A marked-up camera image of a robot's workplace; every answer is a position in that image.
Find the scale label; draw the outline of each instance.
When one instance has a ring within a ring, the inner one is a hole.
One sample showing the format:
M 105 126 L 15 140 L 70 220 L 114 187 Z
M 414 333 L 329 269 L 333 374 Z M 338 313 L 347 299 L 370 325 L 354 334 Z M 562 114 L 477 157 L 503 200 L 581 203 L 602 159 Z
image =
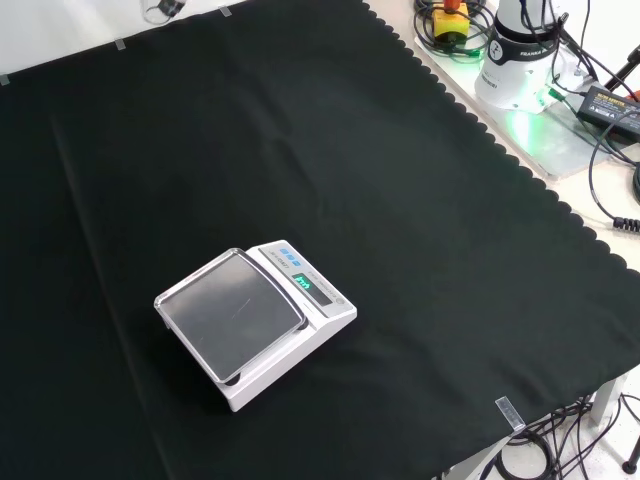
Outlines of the scale label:
M 260 252 L 325 317 L 331 318 L 353 308 L 353 305 L 287 242 L 277 242 L 260 247 Z

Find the table leg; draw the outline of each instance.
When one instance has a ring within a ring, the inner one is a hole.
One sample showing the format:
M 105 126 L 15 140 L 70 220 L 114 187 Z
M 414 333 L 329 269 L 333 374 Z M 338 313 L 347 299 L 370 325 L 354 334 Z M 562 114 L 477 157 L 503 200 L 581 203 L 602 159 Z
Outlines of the table leg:
M 475 480 L 487 463 L 502 450 L 509 440 L 510 437 L 505 437 L 489 448 L 476 453 L 473 457 L 469 457 L 464 462 L 457 464 L 451 469 L 445 480 Z
M 638 460 L 640 460 L 640 438 L 636 442 L 636 446 L 633 448 L 633 452 L 629 457 L 629 460 L 622 464 L 622 470 L 624 473 L 633 475 L 638 470 Z
M 608 424 L 611 417 L 613 417 L 616 411 L 616 405 L 618 404 L 618 398 L 624 388 L 624 382 L 629 376 L 628 373 L 605 383 L 600 387 L 596 393 L 596 398 L 593 401 L 593 408 L 591 409 L 591 421 L 596 426 L 600 427 Z

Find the grey floor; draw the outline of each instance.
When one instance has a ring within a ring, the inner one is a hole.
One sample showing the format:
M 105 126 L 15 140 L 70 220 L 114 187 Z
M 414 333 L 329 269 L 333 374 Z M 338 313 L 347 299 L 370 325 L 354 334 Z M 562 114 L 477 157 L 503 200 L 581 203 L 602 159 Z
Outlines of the grey floor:
M 640 397 L 640 367 L 631 371 L 624 388 L 624 393 Z M 640 416 L 640 402 L 629 400 L 629 405 L 634 409 L 636 415 Z M 585 417 L 582 423 L 586 426 L 581 431 L 581 445 L 584 448 L 592 439 L 597 437 L 597 431 Z M 563 428 L 558 429 L 560 438 L 564 437 Z M 619 480 L 634 479 L 640 480 L 640 471 L 635 475 L 627 475 L 620 467 L 622 462 L 629 456 L 640 436 L 640 425 L 622 406 L 620 417 L 611 431 L 596 446 L 593 453 L 585 460 L 587 474 L 590 480 Z M 565 452 L 562 454 L 563 461 L 571 459 L 577 453 L 575 428 L 571 432 L 571 437 L 567 442 Z M 541 474 L 544 466 L 544 455 L 536 446 L 506 447 L 503 450 L 505 466 L 509 471 L 519 477 L 532 478 Z M 584 478 L 579 468 L 565 477 L 566 480 L 580 480 Z M 489 475 L 488 480 L 500 480 L 502 477 L 495 469 Z

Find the green led light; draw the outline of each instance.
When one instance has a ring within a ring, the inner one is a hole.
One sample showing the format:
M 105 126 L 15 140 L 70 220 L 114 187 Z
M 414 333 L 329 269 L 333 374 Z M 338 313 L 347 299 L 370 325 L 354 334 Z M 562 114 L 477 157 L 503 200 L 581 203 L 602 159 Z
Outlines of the green led light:
M 307 283 L 303 277 L 294 277 L 295 281 L 300 284 L 302 288 L 305 290 L 309 290 L 311 288 L 311 284 Z

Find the cable connector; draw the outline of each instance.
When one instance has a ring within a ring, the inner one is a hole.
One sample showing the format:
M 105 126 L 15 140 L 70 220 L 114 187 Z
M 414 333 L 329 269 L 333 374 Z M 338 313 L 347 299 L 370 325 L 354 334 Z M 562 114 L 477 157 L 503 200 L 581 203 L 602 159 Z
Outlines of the cable connector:
M 640 233 L 640 220 L 616 217 L 613 219 L 613 227 L 625 232 Z

